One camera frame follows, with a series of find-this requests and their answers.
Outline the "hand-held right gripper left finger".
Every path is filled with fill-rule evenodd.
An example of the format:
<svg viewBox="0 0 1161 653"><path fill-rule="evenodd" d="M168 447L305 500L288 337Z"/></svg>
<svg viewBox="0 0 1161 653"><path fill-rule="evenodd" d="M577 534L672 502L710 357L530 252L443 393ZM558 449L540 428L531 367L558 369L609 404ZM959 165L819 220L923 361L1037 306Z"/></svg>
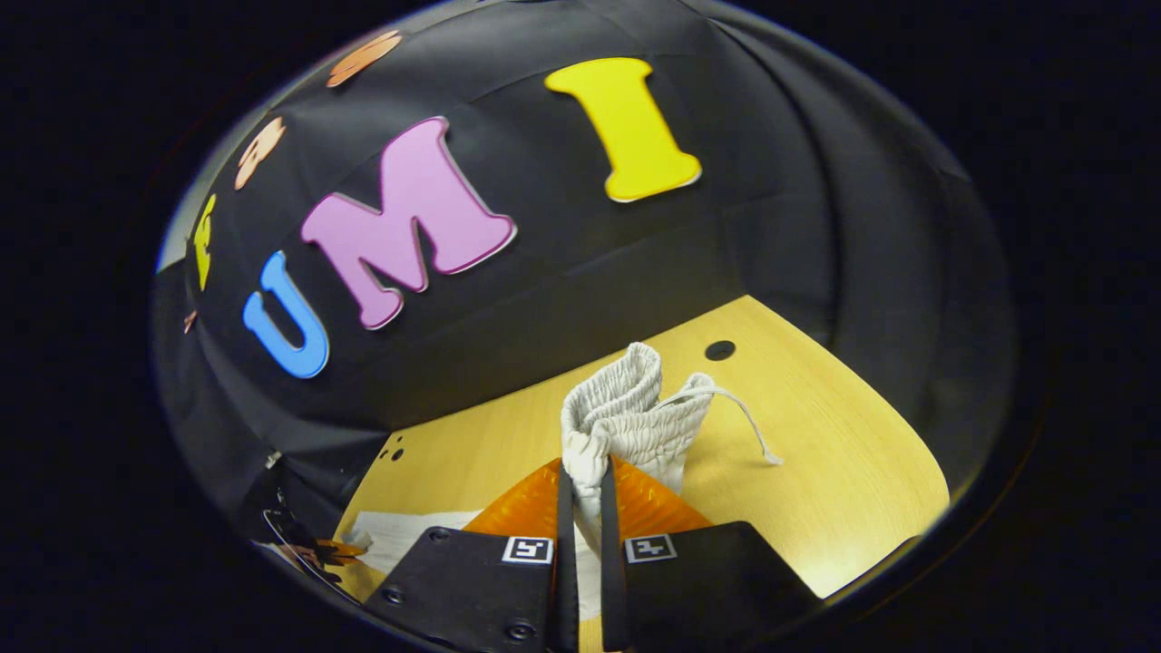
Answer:
<svg viewBox="0 0 1161 653"><path fill-rule="evenodd" d="M572 482L546 462L464 528L431 526L365 600L441 652L580 648Z"/></svg>

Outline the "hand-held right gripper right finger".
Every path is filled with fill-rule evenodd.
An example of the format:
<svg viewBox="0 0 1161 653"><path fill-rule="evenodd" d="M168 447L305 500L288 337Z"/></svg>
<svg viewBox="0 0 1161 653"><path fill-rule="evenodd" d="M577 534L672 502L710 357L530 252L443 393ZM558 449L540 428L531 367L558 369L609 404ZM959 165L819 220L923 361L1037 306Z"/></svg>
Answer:
<svg viewBox="0 0 1161 653"><path fill-rule="evenodd" d="M600 488L606 652L750 652L824 604L747 521L711 523L616 455Z"/></svg>

